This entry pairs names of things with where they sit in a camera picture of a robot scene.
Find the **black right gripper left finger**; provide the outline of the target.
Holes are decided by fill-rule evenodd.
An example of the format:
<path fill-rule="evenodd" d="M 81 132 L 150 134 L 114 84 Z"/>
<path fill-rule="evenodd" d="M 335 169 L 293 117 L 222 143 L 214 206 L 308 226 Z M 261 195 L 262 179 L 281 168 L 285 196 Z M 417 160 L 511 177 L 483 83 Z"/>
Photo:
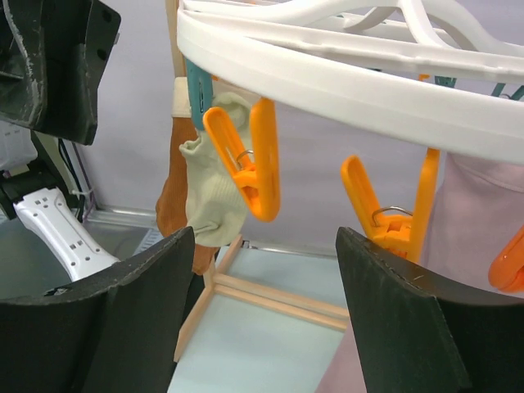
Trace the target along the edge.
<path fill-rule="evenodd" d="M 167 391 L 193 253 L 183 228 L 46 295 L 3 300 L 2 391 Z"/>

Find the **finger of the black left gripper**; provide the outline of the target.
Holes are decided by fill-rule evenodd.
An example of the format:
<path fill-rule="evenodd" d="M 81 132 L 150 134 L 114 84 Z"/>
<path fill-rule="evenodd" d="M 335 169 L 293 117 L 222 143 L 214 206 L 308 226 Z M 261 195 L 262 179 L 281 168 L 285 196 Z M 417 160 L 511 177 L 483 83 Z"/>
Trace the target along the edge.
<path fill-rule="evenodd" d="M 2 0 L 1 119 L 92 144 L 120 22 L 98 0 Z"/>

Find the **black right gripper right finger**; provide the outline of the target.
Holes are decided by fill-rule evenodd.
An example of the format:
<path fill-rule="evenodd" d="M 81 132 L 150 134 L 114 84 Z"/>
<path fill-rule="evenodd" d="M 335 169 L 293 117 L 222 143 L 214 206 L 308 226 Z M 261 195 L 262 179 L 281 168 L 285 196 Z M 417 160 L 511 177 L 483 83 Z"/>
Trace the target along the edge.
<path fill-rule="evenodd" d="M 521 299 L 440 276 L 351 228 L 336 249 L 368 391 L 522 391 Z"/>

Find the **teal clothes peg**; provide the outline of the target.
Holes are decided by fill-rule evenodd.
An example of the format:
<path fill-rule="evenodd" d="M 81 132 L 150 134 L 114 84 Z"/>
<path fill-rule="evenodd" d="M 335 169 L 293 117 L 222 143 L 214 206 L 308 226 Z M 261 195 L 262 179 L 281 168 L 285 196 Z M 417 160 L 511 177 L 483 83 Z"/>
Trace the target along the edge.
<path fill-rule="evenodd" d="M 188 59 L 185 60 L 185 65 L 191 119 L 196 129 L 203 131 L 203 115 L 212 107 L 214 96 L 212 77 Z"/>

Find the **white round clip hanger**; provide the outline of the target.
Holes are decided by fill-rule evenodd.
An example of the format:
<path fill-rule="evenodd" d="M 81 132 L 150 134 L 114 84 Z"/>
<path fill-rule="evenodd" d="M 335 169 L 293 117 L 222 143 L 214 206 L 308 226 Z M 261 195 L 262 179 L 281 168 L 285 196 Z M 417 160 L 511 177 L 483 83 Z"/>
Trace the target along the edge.
<path fill-rule="evenodd" d="M 411 74 L 521 84 L 523 48 L 455 1 L 183 1 L 181 53 L 246 90 L 390 138 L 523 162 L 523 105 Z"/>

